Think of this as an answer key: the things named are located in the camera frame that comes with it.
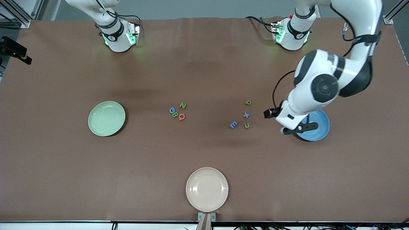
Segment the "brown table surface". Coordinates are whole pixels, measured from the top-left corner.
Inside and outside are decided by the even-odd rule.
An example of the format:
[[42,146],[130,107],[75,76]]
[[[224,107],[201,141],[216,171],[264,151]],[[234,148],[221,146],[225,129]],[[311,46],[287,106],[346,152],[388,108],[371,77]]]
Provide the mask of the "brown table surface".
[[[92,21],[33,21],[18,38],[32,65],[11,59],[0,84],[0,220],[195,219],[187,178],[214,167],[229,183],[219,221],[402,221],[409,78],[392,26],[369,88],[324,109],[325,139],[283,136],[263,118],[275,83],[305,53],[345,53],[343,23],[317,19],[309,42],[290,52],[248,19],[153,20],[139,47],[114,53]],[[127,121],[98,137],[87,119],[107,100]],[[182,122],[168,112],[181,102]]]

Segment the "plate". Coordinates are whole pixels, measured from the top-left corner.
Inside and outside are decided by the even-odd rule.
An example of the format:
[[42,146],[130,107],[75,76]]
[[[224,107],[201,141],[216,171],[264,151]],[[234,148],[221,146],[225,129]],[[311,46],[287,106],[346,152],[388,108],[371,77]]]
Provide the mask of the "plate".
[[118,132],[125,122],[125,110],[117,102],[98,104],[88,117],[88,127],[98,136],[106,137]]
[[186,196],[195,209],[212,212],[227,199],[229,186],[225,176],[214,168],[201,168],[192,173],[186,183]]
[[[304,118],[302,122],[306,123],[307,118]],[[327,136],[328,132],[330,131],[330,121],[324,111],[320,109],[311,112],[310,122],[318,123],[318,128],[304,133],[297,133],[299,137],[307,141],[318,141]]]

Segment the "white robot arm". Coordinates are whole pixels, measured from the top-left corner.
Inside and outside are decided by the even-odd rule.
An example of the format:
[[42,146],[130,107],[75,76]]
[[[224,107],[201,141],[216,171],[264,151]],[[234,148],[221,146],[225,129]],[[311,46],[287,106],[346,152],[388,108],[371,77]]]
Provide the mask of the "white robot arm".
[[140,25],[120,19],[113,9],[119,0],[65,0],[90,16],[102,31],[105,44],[114,52],[124,52],[137,44]]
[[281,108],[264,112],[265,118],[276,117],[284,126],[284,134],[306,131],[301,121],[338,95],[349,97],[363,91],[371,82],[372,56],[380,38],[381,0],[297,0],[296,3],[294,16],[283,20],[282,28],[275,27],[279,32],[277,42],[285,49],[296,50],[304,44],[316,18],[314,4],[329,5],[348,22],[355,37],[349,59],[323,50],[311,51],[301,59],[295,70],[295,89]]

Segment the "green plate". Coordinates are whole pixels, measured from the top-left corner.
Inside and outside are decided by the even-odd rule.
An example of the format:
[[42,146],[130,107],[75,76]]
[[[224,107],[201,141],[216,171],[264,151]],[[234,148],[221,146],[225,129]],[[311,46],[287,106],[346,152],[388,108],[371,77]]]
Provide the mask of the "green plate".
[[88,117],[90,130],[106,137],[118,132],[125,122],[125,110],[117,102],[106,101],[98,104]]

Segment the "green led light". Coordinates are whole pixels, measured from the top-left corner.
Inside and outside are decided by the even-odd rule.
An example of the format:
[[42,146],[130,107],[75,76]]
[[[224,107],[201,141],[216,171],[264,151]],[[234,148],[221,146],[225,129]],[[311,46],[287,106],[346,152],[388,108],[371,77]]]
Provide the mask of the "green led light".
[[307,33],[306,38],[305,38],[305,40],[304,40],[304,43],[306,43],[306,42],[307,42],[308,35],[310,35],[310,32],[308,32],[308,33]]
[[135,36],[132,34],[126,34],[131,45],[135,44]]
[[103,39],[104,39],[104,41],[105,41],[105,45],[108,45],[108,41],[106,40],[104,34],[102,34],[102,37],[103,37]]
[[277,35],[277,42],[280,43],[283,40],[283,37],[285,35],[285,31],[282,29],[281,32]]

